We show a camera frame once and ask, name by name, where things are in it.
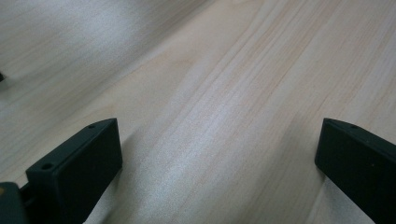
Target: table surface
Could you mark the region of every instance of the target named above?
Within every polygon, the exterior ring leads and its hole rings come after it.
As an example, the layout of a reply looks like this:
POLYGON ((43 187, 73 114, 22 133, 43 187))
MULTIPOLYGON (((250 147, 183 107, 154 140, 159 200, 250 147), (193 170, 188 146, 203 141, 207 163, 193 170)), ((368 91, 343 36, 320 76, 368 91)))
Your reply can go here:
POLYGON ((315 166, 323 118, 396 143, 396 1, 0 3, 0 180, 117 118, 87 223, 372 223, 315 166))

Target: black plastic block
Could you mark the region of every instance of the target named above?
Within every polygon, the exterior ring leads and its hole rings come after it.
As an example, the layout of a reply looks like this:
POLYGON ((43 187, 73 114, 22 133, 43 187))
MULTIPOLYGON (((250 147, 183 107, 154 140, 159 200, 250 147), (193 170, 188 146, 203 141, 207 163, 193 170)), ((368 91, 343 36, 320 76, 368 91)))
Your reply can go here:
POLYGON ((375 223, 396 223, 396 146, 362 128, 323 120, 317 167, 375 223))

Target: black plastic piece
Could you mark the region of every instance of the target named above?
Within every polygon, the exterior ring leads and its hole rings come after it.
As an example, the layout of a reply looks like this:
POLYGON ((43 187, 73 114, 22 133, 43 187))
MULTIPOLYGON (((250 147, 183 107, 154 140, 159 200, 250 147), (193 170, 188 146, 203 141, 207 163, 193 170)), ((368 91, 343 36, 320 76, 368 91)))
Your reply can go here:
POLYGON ((396 146, 362 128, 323 120, 317 167, 375 223, 396 223, 396 146))
POLYGON ((116 119, 82 129, 27 169, 21 200, 29 223, 83 223, 121 166, 116 119))
POLYGON ((0 183, 0 223, 28 224, 20 189, 15 183, 0 183))

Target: screw hole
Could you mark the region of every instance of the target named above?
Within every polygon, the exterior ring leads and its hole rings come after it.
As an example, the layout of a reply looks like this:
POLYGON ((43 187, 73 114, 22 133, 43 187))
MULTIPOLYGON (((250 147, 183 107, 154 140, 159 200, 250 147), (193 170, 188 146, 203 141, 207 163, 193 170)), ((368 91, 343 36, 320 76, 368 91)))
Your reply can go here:
POLYGON ((53 164, 52 163, 46 163, 44 164, 41 169, 42 170, 49 170, 50 168, 52 168, 53 164))

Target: wood grain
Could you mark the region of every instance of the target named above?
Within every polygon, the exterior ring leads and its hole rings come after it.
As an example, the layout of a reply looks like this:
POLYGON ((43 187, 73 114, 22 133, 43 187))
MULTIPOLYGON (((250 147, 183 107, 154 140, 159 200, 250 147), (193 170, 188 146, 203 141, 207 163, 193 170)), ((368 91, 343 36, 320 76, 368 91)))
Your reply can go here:
POLYGON ((322 119, 396 143, 392 0, 2 1, 0 180, 117 117, 87 223, 372 223, 315 167, 322 119))

